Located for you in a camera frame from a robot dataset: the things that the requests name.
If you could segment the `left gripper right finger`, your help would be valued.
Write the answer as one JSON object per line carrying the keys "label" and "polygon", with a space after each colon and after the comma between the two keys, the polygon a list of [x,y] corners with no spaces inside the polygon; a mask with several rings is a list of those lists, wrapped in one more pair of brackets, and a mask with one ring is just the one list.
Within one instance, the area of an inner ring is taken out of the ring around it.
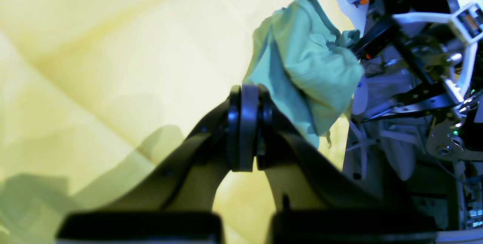
{"label": "left gripper right finger", "polygon": [[415,214],[409,201],[378,199],[347,179],[273,103],[265,86],[259,92],[261,135],[257,166],[266,173],[277,210]]}

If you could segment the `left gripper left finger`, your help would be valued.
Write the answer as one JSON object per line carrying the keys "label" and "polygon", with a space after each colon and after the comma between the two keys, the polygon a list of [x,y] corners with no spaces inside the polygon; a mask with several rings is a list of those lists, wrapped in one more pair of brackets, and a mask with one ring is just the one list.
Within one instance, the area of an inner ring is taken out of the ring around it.
{"label": "left gripper left finger", "polygon": [[255,85],[234,86],[145,180],[102,212],[210,211],[229,171],[251,172],[259,136]]}

